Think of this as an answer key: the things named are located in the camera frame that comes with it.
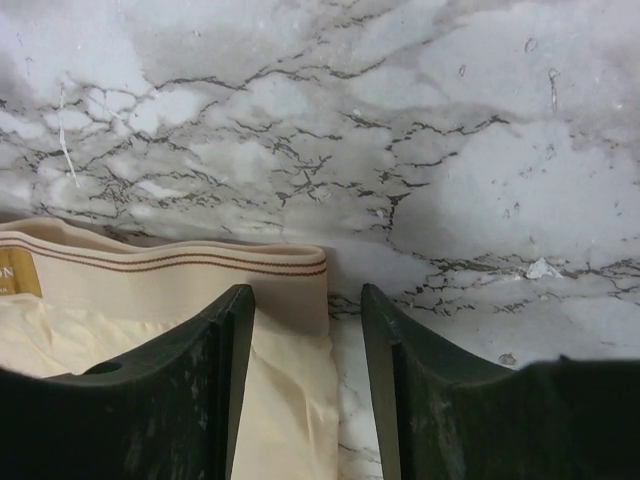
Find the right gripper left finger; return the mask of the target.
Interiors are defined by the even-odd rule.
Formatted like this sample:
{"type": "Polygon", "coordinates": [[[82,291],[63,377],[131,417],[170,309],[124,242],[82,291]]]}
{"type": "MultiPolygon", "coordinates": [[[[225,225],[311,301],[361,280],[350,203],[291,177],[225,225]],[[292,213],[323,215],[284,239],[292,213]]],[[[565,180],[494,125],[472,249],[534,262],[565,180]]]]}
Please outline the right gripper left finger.
{"type": "Polygon", "coordinates": [[[5,479],[227,479],[254,325],[235,285],[168,332],[80,375],[1,373],[5,479]]]}

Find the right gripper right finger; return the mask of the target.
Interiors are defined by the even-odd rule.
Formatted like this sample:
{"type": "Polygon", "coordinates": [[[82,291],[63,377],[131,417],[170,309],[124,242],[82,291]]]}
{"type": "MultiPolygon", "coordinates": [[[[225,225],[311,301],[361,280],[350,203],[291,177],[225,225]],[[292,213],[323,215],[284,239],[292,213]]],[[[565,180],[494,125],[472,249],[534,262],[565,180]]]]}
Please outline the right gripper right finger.
{"type": "Polygon", "coordinates": [[[635,479],[639,364],[511,370],[404,314],[375,285],[361,322],[387,479],[635,479]]]}

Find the beige underwear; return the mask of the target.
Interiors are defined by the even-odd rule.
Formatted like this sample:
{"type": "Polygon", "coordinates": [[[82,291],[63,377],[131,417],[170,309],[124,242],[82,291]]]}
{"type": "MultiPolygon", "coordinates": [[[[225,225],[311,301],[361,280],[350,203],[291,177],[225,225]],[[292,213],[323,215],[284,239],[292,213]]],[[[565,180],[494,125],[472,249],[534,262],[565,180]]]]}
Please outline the beige underwear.
{"type": "Polygon", "coordinates": [[[338,378],[327,260],[313,246],[137,247],[53,218],[1,227],[1,373],[80,375],[200,313],[235,285],[255,312],[227,479],[334,479],[338,378]]]}

